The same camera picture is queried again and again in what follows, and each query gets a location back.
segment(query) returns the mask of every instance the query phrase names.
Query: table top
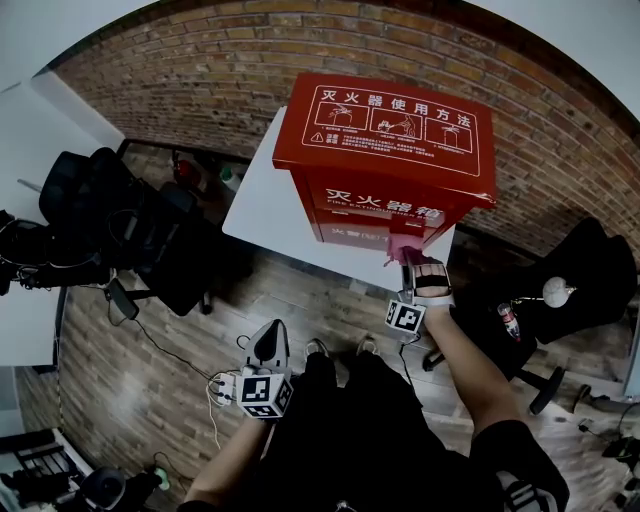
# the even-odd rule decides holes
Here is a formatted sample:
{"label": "table top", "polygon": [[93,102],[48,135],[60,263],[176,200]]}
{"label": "table top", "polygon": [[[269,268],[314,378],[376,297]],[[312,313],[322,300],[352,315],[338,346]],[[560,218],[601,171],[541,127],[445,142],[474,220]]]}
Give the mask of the table top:
{"label": "table top", "polygon": [[[276,114],[240,185],[222,226],[227,235],[369,284],[398,291],[400,265],[383,251],[318,242],[289,171],[271,161],[286,107]],[[446,262],[455,226],[424,254]]]}

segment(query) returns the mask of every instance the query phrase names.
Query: brick wall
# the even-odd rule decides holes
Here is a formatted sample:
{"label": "brick wall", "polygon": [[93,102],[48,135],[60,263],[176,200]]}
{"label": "brick wall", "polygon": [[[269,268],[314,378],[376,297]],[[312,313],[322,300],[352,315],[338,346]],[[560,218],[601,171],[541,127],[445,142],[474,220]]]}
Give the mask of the brick wall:
{"label": "brick wall", "polygon": [[52,67],[127,137],[248,157],[302,71],[474,99],[494,111],[499,198],[466,224],[545,254],[593,215],[640,260],[635,119],[575,63],[506,20],[464,3],[413,4],[428,14],[338,0],[162,3],[105,27]]}

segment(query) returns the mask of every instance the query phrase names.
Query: person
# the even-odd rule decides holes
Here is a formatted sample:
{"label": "person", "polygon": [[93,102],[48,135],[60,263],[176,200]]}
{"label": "person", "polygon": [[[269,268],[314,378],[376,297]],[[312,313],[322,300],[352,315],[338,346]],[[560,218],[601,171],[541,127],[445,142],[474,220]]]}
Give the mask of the person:
{"label": "person", "polygon": [[[429,264],[420,274],[446,271]],[[440,298],[446,290],[427,284],[416,293]],[[273,425],[246,418],[195,478],[179,512],[565,510],[568,487],[522,422],[500,370],[449,306],[427,307],[424,323],[473,420],[469,457],[429,430],[412,387],[375,343],[360,344],[339,389],[326,347],[312,340],[266,455],[260,460]]]}

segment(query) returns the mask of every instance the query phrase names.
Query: red box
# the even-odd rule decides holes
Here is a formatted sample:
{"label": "red box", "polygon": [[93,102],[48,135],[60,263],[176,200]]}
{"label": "red box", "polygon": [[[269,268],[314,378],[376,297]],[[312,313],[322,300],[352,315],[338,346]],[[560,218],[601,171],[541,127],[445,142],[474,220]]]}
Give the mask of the red box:
{"label": "red box", "polygon": [[496,201],[491,110],[381,80],[298,75],[273,164],[324,242],[385,250],[402,233],[427,245]]}

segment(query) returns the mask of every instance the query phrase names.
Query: shoe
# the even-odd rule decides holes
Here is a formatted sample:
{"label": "shoe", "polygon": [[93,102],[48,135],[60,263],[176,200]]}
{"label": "shoe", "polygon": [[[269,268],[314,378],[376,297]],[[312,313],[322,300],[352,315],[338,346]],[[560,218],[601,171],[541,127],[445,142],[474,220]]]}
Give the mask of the shoe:
{"label": "shoe", "polygon": [[356,350],[356,355],[359,356],[363,352],[371,352],[374,356],[377,356],[378,354],[380,354],[380,349],[378,348],[378,345],[375,344],[375,342],[368,339],[364,339],[358,345],[358,350]]}
{"label": "shoe", "polygon": [[305,361],[309,359],[311,354],[315,354],[316,352],[320,352],[321,354],[329,357],[329,351],[327,350],[327,347],[325,347],[324,343],[322,343],[318,338],[313,338],[309,343],[307,343],[307,347],[304,349]]}

